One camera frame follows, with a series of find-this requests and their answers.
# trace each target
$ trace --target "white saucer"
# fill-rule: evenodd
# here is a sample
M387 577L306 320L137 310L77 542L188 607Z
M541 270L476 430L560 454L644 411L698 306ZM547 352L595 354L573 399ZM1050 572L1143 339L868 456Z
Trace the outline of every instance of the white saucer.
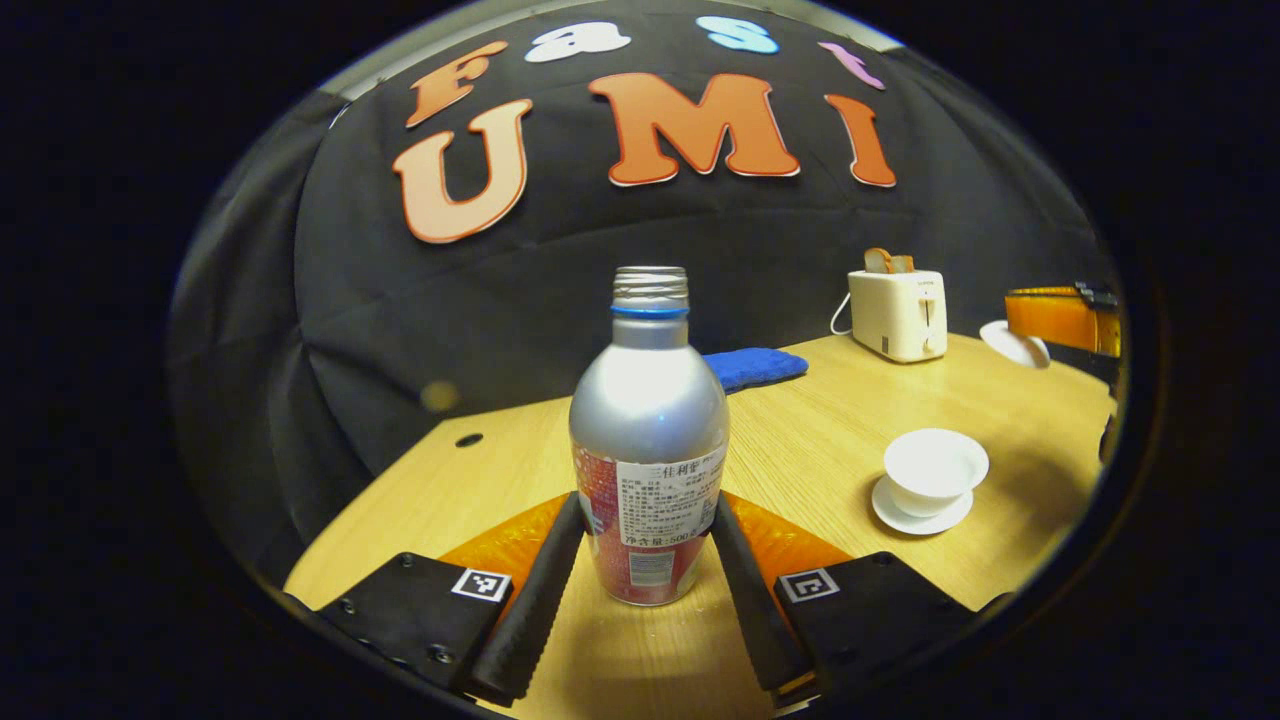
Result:
M978 331L992 350L1027 368L1048 368L1048 347L1038 337L1020 336L1009 329L1009 320L992 320Z
M895 530L913 536L932 536L956 527L960 524L960 520L965 519L969 510L973 509L973 491L969 491L956 498L946 510L932 518L908 515L893 505L893 498L888 495L888 484L891 482L888 475L883 475L876 483L876 489L872 491L872 507L876 509L879 519L884 520L884 524Z

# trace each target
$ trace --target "white label sticker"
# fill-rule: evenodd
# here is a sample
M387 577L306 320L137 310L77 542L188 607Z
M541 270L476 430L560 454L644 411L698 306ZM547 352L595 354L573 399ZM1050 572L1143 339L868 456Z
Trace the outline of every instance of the white label sticker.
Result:
M676 551L667 552L628 552L631 560L632 585L666 585L671 582L671 571L676 566Z
M618 462L622 544L668 547L710 527L727 445L684 462Z

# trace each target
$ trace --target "screw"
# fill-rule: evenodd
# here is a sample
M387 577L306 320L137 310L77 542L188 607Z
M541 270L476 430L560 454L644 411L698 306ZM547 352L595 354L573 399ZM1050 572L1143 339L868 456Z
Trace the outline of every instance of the screw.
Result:
M453 653L449 652L449 648L447 648L444 646L433 644L431 646L431 660L434 660L434 661L436 661L436 662L439 662L442 665L449 665L451 662L453 662Z

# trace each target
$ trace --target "white letter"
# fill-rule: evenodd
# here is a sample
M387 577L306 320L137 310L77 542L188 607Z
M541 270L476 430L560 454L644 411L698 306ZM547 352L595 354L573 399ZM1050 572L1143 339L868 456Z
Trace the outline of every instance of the white letter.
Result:
M547 63L571 58L579 53L608 53L627 42L631 42L631 38L618 35L618 26L613 23L579 23L539 36L534 40L534 49L525 55L525 60Z

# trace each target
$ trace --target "bread slice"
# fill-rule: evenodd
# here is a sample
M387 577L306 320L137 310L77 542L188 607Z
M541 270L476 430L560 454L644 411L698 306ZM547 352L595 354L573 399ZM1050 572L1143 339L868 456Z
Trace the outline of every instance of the bread slice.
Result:
M868 273L892 273L893 268L890 265L888 251L883 247L872 247L863 254L863 263L867 265Z
M890 258L888 266L892 268L895 273L914 273L915 260L910 255L895 255Z

